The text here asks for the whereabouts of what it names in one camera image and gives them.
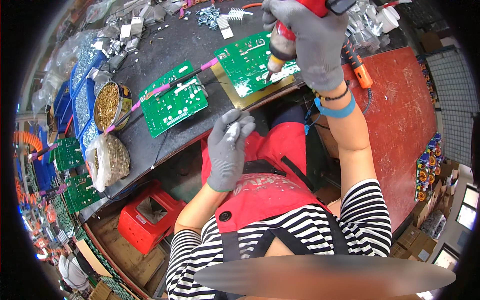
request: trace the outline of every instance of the hand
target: hand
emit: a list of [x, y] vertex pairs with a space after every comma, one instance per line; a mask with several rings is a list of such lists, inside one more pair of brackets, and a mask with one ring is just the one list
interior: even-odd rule
[[297, 37], [297, 64], [305, 83], [317, 91], [330, 91], [343, 80], [341, 50], [348, 16], [332, 12], [320, 18], [295, 0], [264, 0], [265, 31], [280, 20]]
[[208, 155], [212, 171], [208, 185], [217, 192], [234, 190], [243, 172], [245, 140], [255, 129], [249, 112], [232, 109], [216, 121], [208, 136]]

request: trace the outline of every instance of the black and white striped shirt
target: black and white striped shirt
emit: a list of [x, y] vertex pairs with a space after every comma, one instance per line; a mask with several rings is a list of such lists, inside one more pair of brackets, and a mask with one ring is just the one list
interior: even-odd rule
[[[354, 185], [343, 198], [340, 219], [336, 220], [345, 234], [350, 254], [388, 256], [392, 228], [377, 180], [363, 180]], [[287, 229], [315, 254], [334, 254], [326, 214], [320, 205], [309, 204], [240, 229], [241, 259], [249, 258], [265, 231], [279, 227]], [[203, 227], [202, 236], [191, 230], [178, 232], [173, 238], [167, 269], [168, 298], [213, 299], [216, 291], [196, 283], [193, 274], [222, 262], [222, 241], [215, 216]]]

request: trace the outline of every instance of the worker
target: worker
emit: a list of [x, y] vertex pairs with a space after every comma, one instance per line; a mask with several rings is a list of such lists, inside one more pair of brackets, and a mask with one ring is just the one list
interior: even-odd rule
[[340, 65], [348, 17], [329, 12], [319, 18], [294, 0], [265, 0], [263, 10], [265, 30], [280, 20], [297, 37], [297, 64], [305, 83], [320, 95], [338, 142], [340, 216], [308, 188], [300, 107], [281, 114], [266, 137], [253, 131], [248, 112], [233, 109], [203, 142], [203, 186], [176, 221], [169, 299], [241, 297], [193, 280], [195, 272], [221, 262], [296, 254], [389, 255], [392, 230], [367, 123]]
[[58, 267], [63, 280], [71, 288], [85, 290], [90, 286], [88, 283], [88, 275], [82, 270], [73, 253], [67, 255], [65, 249], [62, 249]]

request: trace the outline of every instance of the red electric screwdriver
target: red electric screwdriver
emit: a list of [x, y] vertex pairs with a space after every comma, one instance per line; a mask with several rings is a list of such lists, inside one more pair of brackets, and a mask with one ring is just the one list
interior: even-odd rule
[[[356, 0], [297, 0], [315, 15], [323, 17], [330, 10], [336, 15], [341, 15], [352, 7]], [[270, 52], [267, 69], [268, 75], [265, 82], [270, 81], [273, 73], [282, 70], [288, 60], [297, 58], [295, 49], [295, 34], [280, 21], [277, 21], [270, 37]]]

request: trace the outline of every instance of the circuit board with components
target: circuit board with components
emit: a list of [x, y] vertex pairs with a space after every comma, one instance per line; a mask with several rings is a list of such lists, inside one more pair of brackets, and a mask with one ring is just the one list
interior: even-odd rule
[[68, 170], [85, 164], [80, 143], [75, 137], [57, 140], [57, 148], [53, 150], [59, 171]]
[[242, 98], [300, 71], [294, 60], [287, 61], [282, 71], [273, 74], [270, 81], [265, 83], [268, 75], [270, 36], [271, 33], [263, 31], [214, 51], [223, 70]]
[[67, 178], [65, 183], [67, 184], [68, 192], [68, 196], [66, 195], [67, 193], [64, 193], [65, 202], [71, 214], [100, 200], [100, 196], [93, 187], [92, 178], [88, 173]]
[[187, 81], [172, 87], [165, 94], [146, 99], [145, 95], [164, 84], [193, 72], [192, 64], [187, 60], [173, 70], [158, 78], [140, 93], [140, 105], [152, 138], [199, 110], [208, 106], [208, 102], [200, 87], [200, 80], [194, 76]]

